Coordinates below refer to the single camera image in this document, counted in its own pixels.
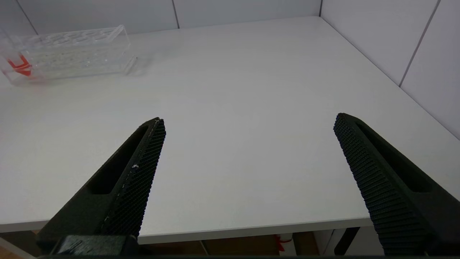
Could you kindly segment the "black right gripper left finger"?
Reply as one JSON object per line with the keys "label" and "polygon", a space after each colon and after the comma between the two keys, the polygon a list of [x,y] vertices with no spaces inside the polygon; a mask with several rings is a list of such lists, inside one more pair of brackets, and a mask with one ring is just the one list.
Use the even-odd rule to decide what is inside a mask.
{"label": "black right gripper left finger", "polygon": [[39,231],[42,255],[137,255],[165,137],[161,118],[140,125]]}

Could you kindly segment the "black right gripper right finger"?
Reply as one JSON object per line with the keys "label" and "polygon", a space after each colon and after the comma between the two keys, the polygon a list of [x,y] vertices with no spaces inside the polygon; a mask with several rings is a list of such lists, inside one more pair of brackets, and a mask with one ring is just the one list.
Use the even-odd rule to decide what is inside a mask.
{"label": "black right gripper right finger", "polygon": [[361,119],[333,127],[387,257],[458,257],[459,201]]}

